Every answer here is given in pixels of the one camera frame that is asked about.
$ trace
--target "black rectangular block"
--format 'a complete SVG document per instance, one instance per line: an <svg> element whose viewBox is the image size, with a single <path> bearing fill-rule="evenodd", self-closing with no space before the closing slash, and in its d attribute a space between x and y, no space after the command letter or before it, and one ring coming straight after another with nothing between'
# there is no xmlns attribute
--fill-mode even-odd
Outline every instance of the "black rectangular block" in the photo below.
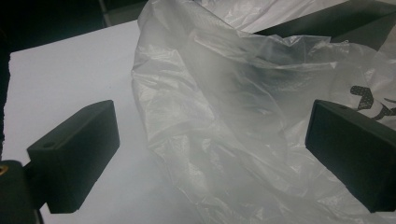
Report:
<svg viewBox="0 0 396 224"><path fill-rule="evenodd" d="M396 209L396 132L343 105L315 101L306 147L370 212Z"/></svg>
<svg viewBox="0 0 396 224"><path fill-rule="evenodd" d="M119 145L112 101L82 108L31 145L27 151L44 177L51 213L79 209Z"/></svg>

